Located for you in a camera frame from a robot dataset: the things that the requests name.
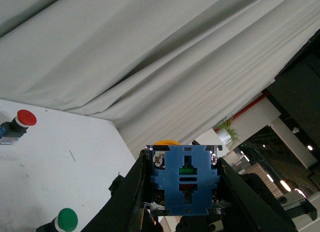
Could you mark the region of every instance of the screw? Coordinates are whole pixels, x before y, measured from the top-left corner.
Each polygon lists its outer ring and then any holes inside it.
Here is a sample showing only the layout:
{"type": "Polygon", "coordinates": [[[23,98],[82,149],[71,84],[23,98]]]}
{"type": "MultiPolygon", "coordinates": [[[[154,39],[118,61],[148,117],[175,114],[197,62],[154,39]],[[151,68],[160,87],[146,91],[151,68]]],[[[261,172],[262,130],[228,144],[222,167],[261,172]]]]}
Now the screw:
{"type": "Polygon", "coordinates": [[[281,203],[281,204],[284,204],[284,203],[287,203],[287,198],[286,197],[280,197],[279,199],[278,199],[278,202],[279,203],[281,203]]]}
{"type": "Polygon", "coordinates": [[[215,229],[216,229],[216,227],[213,223],[209,225],[209,232],[214,232],[215,229]]]}

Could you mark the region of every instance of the green button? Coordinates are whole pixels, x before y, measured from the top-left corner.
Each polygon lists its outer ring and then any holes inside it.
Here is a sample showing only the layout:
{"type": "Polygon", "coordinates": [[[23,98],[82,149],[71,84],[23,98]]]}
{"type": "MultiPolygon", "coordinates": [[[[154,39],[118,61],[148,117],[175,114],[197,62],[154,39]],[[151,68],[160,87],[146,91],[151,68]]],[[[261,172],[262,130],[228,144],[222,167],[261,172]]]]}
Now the green button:
{"type": "Polygon", "coordinates": [[[59,212],[58,225],[66,232],[74,231],[78,225],[78,217],[76,212],[70,208],[64,208],[59,212]]]}

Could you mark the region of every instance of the blue switch housing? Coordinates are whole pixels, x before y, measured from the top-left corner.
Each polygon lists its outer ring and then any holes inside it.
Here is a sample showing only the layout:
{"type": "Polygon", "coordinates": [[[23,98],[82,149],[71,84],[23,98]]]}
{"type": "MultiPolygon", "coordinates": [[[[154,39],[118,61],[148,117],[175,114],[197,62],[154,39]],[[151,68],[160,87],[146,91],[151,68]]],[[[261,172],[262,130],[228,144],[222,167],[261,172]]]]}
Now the blue switch housing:
{"type": "Polygon", "coordinates": [[[214,151],[208,150],[207,145],[166,147],[169,150],[160,152],[165,166],[153,163],[150,178],[154,190],[164,192],[164,210],[168,215],[208,215],[208,209],[213,207],[213,190],[220,181],[212,165],[214,151]]]}

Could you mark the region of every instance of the ceiling light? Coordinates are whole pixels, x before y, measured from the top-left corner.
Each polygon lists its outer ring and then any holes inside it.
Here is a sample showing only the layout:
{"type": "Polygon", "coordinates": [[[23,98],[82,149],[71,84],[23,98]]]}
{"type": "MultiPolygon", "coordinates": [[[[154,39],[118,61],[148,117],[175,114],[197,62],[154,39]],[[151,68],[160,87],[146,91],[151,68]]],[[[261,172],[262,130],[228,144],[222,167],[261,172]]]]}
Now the ceiling light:
{"type": "Polygon", "coordinates": [[[287,185],[286,182],[284,182],[283,180],[281,180],[280,183],[282,184],[282,186],[283,186],[287,191],[291,192],[291,189],[290,189],[289,185],[287,185]]]}
{"type": "Polygon", "coordinates": [[[307,197],[305,196],[305,194],[304,194],[300,189],[295,188],[295,190],[298,191],[299,194],[301,194],[303,197],[307,198],[307,197]]]}
{"type": "Polygon", "coordinates": [[[266,176],[270,179],[271,182],[274,181],[269,174],[267,174],[266,176]]]}
{"type": "Polygon", "coordinates": [[[248,157],[247,156],[244,156],[245,157],[245,159],[248,161],[248,162],[250,162],[250,160],[248,159],[248,157]]]}

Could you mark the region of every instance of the white curtain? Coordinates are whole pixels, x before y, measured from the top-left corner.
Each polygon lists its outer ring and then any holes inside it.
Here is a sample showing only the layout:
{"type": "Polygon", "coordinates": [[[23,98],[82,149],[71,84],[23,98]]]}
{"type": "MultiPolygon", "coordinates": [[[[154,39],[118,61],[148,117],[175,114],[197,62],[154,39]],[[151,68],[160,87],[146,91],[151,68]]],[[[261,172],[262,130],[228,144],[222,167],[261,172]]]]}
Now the white curtain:
{"type": "Polygon", "coordinates": [[[320,0],[54,1],[0,27],[0,97],[112,120],[135,157],[237,111],[320,28],[320,0]]]}

